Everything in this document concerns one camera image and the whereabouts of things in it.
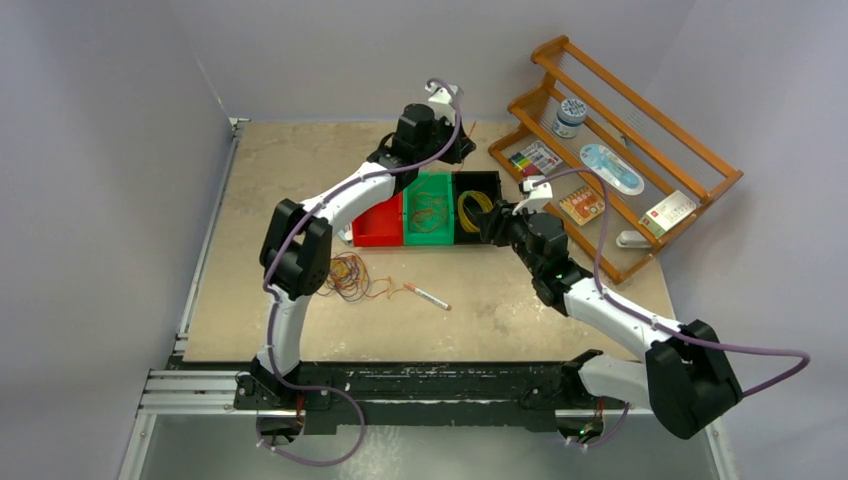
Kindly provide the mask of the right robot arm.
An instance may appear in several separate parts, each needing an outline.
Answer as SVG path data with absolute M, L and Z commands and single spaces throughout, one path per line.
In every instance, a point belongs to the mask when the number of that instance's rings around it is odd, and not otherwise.
M 689 439 L 743 399 L 714 328 L 688 324 L 647 310 L 604 286 L 567 251 L 563 221 L 545 212 L 513 212 L 496 202 L 477 213 L 483 242 L 509 247 L 529 271 L 542 303 L 583 322 L 634 355 L 622 361 L 595 354 L 564 376 L 561 392 L 576 407 L 597 397 L 650 410 L 672 435 Z

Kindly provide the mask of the black plastic bin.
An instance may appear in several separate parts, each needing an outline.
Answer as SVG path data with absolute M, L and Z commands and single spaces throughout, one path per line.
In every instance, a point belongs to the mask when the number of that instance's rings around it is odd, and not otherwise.
M 466 232 L 461 225 L 459 197 L 466 191 L 479 191 L 492 202 L 503 198 L 500 175 L 497 171 L 457 172 L 452 175 L 452 203 L 454 207 L 454 244 L 481 244 L 480 234 Z

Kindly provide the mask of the red plastic bin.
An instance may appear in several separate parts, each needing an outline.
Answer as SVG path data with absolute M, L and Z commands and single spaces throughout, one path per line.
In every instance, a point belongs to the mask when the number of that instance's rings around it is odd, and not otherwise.
M 404 245 L 403 194 L 398 193 L 361 214 L 352 223 L 356 247 Z

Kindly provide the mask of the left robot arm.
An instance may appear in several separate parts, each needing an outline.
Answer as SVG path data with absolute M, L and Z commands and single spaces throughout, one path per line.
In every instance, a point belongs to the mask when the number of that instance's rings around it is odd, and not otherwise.
M 297 398 L 329 406 L 360 404 L 346 391 L 299 379 L 300 341 L 308 306 L 331 272 L 334 235 L 370 208 L 402 192 L 422 168 L 460 164 L 476 149 L 457 107 L 406 106 L 395 129 L 344 180 L 300 202 L 281 200 L 272 212 L 259 254 L 262 288 L 270 297 L 264 342 L 247 375 L 237 377 L 238 410 L 292 409 Z

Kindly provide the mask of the green plastic bin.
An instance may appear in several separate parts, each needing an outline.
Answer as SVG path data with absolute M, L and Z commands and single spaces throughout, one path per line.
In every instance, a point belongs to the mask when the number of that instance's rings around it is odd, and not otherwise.
M 405 246 L 454 243 L 451 173 L 421 172 L 402 194 Z

